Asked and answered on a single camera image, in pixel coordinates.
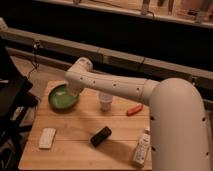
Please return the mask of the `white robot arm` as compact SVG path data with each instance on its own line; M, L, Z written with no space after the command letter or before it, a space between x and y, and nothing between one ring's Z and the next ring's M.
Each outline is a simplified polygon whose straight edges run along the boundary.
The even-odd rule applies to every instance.
M152 171L211 171L204 102L190 82L97 74L85 57L66 71L65 78L74 96L90 88L149 107Z

